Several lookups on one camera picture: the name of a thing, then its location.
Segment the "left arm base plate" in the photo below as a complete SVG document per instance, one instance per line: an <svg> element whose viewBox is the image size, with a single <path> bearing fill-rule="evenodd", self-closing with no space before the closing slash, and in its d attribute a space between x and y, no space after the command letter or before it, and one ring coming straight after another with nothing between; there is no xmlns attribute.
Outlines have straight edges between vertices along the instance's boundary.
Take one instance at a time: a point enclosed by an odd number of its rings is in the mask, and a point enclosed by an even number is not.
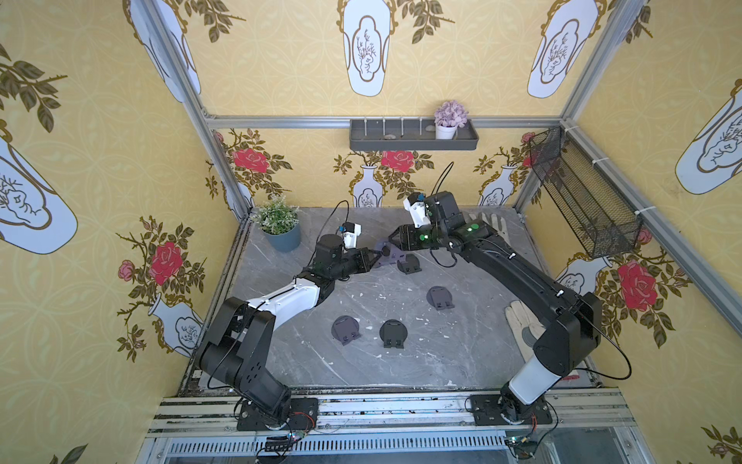
<svg viewBox="0 0 742 464"><path fill-rule="evenodd" d="M315 429L319 413L316 397L291 397L272 415L254 401L243 401L235 414L237 431L304 431Z"/></svg>

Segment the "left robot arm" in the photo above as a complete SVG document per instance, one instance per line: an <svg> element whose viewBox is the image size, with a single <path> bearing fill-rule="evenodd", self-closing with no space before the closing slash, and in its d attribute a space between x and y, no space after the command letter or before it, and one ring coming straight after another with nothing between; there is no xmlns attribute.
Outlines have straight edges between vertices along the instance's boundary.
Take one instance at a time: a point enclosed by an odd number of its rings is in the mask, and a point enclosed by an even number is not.
<svg viewBox="0 0 742 464"><path fill-rule="evenodd" d="M287 285L249 301L224 301L196 350L195 365L250 401L269 423L285 423L291 391L267 367L274 331L324 303L338 280L370 272L382 256L368 247L348 249L338 235L322 236L308 265Z"/></svg>

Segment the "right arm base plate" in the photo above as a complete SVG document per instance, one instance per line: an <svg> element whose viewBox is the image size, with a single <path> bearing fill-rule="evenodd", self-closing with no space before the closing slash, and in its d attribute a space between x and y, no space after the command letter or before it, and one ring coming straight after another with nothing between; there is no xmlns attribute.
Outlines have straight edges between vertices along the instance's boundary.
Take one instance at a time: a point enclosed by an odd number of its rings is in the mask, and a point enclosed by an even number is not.
<svg viewBox="0 0 742 464"><path fill-rule="evenodd" d="M554 416L544 398L532 404L522 403L508 392L501 394L473 394L465 401L466 410L473 415L477 426L483 425L552 425Z"/></svg>

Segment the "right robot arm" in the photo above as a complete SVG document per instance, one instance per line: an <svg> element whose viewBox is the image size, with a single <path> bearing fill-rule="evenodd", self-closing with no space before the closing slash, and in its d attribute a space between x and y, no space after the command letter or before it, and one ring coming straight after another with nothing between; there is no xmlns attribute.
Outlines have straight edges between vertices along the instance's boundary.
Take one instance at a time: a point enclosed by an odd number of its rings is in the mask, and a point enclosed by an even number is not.
<svg viewBox="0 0 742 464"><path fill-rule="evenodd" d="M575 370L601 342L601 303L543 273L514 251L492 225L466 218L449 191L404 199L411 224L399 226L390 241L402 251L445 249L503 284L544 326L533 356L505 385L511 408L530 406Z"/></svg>

